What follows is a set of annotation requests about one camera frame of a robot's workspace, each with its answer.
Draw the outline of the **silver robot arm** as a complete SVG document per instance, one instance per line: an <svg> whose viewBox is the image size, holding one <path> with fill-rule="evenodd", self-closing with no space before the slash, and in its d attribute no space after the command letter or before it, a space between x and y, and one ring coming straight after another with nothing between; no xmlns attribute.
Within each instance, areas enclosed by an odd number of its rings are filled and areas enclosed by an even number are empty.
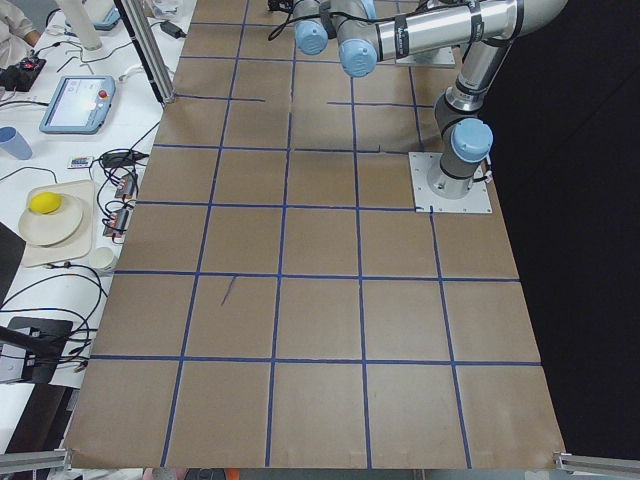
<svg viewBox="0 0 640 480"><path fill-rule="evenodd" d="M366 20L376 18L373 1L294 1L292 19L295 20L295 42L306 55L318 55L330 39L337 36L338 25L344 18L332 20L330 13L343 12Z"/></svg>
<svg viewBox="0 0 640 480"><path fill-rule="evenodd" d="M403 66L448 68L461 51L453 83L437 97L434 115L443 151L426 175L436 195L459 200L489 157L490 127L479 119L485 96L514 41L537 31L564 9L563 1L427 1L415 11L378 18L370 1L333 1L320 18L336 38L343 69L363 77L393 60Z"/></svg>

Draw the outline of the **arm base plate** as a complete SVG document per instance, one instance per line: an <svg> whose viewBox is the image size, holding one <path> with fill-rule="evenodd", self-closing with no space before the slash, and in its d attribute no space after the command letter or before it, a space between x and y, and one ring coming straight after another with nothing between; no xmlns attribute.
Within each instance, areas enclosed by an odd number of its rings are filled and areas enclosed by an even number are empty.
<svg viewBox="0 0 640 480"><path fill-rule="evenodd" d="M423 213L491 214L488 186L477 166L467 179L454 179L441 169L438 152L408 154L414 209Z"/></svg>
<svg viewBox="0 0 640 480"><path fill-rule="evenodd" d="M443 47L408 55L396 59L395 63L408 67L452 69L456 66L456 59L451 47Z"/></svg>

